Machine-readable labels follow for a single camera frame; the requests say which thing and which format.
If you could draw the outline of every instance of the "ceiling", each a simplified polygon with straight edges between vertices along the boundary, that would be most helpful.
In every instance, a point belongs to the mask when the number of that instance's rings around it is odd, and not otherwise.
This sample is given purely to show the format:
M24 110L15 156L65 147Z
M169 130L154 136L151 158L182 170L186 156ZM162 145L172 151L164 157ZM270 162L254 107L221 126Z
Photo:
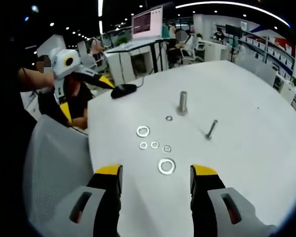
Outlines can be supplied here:
M174 0L174 3L182 5L196 1L198 0ZM278 29L275 31L296 44L296 5L290 4L287 0L230 1L263 8L289 22L291 28L259 11L226 4L188 6L174 9L173 12L175 15L180 14L181 17L191 17L193 11L215 14L214 11L217 10L219 15L244 18L263 25L266 29L274 30L274 26L277 26ZM67 47L72 47L83 40L82 35L88 38L98 36L100 34L99 20L103 22L103 32L107 32L115 29L116 25L121 22L129 26L131 13L136 15L147 8L166 2L169 0L104 0L102 17L98 17L98 0L23 0L9 3L9 6L4 6L6 3L2 2L2 9L6 13L4 19L7 18L11 26L5 25L4 30L9 31L9 36L13 36L21 45L20 47L37 45L25 52L27 59L25 63L29 64L36 59L33 54L35 49L53 34L63 35ZM37 6L38 12L32 11L33 5Z

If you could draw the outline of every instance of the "metal washer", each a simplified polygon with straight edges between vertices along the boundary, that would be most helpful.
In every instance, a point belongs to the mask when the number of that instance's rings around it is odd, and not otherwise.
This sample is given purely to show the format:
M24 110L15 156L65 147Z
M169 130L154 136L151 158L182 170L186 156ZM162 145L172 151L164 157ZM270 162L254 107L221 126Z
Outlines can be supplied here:
M151 146L151 148L153 148L153 149L157 149L157 148L159 147L159 142L154 141L154 142L152 142L152 143L150 144L150 146Z
M163 152L164 152L165 154L168 154L168 153L171 152L171 147L170 147L170 146L164 146L164 147L162 148L162 150L163 150Z
M146 149L147 147L148 147L147 142L141 142L141 143L139 144L139 148L142 149L142 150Z
M144 133L144 134L141 134L139 131L142 130L142 129L146 129L147 132ZM136 134L137 134L137 136L139 136L139 137L147 137L147 136L149 135L149 133L150 133L150 129L149 129L148 126L139 126L139 127L137 128L137 130L136 130Z
M166 120L167 120L167 121L172 121L173 118L172 118L172 116L167 116L167 117L166 117Z
M171 163L172 167L170 170L166 171L166 170L163 170L162 169L162 164L163 163L166 163L166 162L169 162ZM164 158L164 159L161 159L159 161L159 164L158 164L158 169L160 171L161 174L164 174L164 175L170 175L174 172L174 170L176 169L176 164L174 162L174 160L170 159L170 158Z

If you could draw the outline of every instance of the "white robot head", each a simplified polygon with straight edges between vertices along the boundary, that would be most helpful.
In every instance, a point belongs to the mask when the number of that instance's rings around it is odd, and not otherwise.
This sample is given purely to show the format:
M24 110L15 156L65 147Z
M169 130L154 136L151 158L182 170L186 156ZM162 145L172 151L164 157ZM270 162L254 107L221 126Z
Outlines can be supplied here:
M49 58L56 80L71 74L80 66L78 52L73 49L55 48L51 50Z

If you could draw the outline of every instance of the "black shirt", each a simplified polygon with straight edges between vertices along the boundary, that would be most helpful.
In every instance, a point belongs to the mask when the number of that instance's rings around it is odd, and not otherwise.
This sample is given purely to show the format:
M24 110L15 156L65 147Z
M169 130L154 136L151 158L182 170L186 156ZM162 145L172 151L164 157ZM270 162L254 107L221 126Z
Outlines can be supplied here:
M92 94L85 83L81 82L80 90L77 96L67 97L69 111L71 118L83 117L84 109L88 106L88 101L92 99ZM61 111L57 104L54 93L48 92L38 95L39 111L42 115L48 115L52 119L61 123L64 126L68 126L68 120L64 113Z
M225 35L222 32L216 32L214 35L217 40L223 40L225 38Z

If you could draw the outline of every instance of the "black mouse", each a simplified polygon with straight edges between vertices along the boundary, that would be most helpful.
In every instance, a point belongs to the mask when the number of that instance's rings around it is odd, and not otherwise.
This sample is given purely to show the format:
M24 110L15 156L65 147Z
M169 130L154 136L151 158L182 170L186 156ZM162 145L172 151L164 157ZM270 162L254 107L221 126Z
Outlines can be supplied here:
M125 95L131 94L137 90L137 86L134 84L122 84L118 85L111 92L111 97L117 99Z

